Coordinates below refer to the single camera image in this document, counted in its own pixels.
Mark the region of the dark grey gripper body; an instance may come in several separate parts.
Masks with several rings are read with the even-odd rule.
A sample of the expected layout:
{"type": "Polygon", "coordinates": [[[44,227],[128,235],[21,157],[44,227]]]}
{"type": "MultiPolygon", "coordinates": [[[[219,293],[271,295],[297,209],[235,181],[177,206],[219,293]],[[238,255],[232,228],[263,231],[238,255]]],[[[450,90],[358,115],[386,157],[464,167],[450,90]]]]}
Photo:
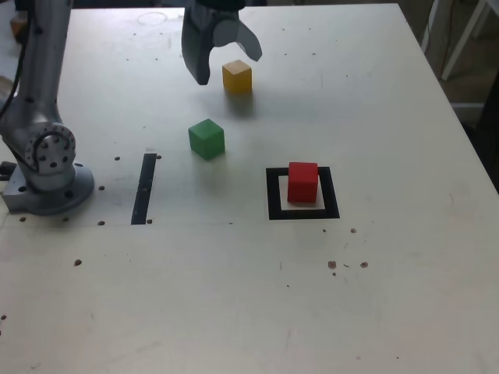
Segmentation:
{"type": "Polygon", "coordinates": [[[238,19],[239,13],[236,11],[216,10],[199,2],[191,2],[186,7],[186,18],[194,26],[208,26],[212,21],[219,22],[221,19],[238,19]]]}

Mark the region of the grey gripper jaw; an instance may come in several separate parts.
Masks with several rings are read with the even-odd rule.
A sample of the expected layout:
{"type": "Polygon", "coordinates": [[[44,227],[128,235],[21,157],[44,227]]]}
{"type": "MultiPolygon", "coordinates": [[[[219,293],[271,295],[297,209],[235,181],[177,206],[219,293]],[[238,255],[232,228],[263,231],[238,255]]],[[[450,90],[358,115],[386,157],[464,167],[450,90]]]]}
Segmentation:
{"type": "Polygon", "coordinates": [[[239,19],[220,21],[213,30],[213,43],[216,48],[236,43],[255,62],[262,56],[257,36],[239,19]]]}
{"type": "Polygon", "coordinates": [[[186,15],[184,16],[182,57],[186,68],[201,86],[207,85],[211,75],[209,58],[214,48],[214,25],[215,22],[212,21],[208,26],[194,26],[186,15]]]}

